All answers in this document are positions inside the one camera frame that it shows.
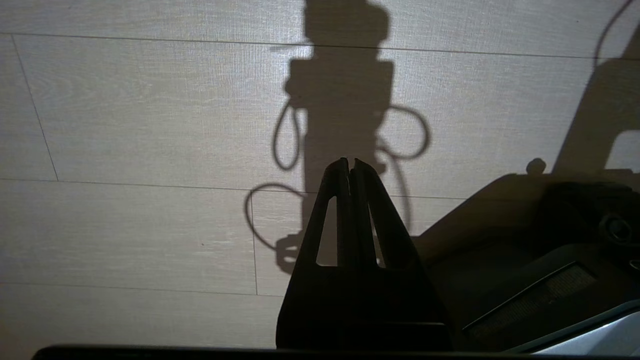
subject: floor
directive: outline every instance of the floor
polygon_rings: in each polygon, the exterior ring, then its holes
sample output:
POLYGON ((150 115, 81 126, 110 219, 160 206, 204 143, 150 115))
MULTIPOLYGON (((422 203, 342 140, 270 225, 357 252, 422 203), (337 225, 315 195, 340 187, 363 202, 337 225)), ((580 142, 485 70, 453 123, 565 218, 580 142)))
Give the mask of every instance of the floor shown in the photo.
POLYGON ((340 156, 414 236, 506 174, 637 180, 639 19, 624 0, 1 2, 0 353, 274 347, 340 156))

